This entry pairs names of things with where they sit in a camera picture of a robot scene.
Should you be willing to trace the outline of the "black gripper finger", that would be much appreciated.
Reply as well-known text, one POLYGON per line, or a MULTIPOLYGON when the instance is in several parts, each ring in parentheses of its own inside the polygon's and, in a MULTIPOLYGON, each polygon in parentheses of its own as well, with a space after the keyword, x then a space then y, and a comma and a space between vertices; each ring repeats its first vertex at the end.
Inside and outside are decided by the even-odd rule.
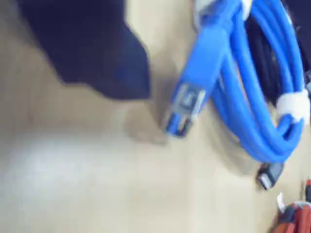
POLYGON ((311 69, 311 1, 284 0, 283 3, 294 24, 304 70, 308 71, 311 69))
POLYGON ((19 0, 35 40, 66 84, 116 100, 151 95, 145 48, 125 22, 123 0, 19 0))

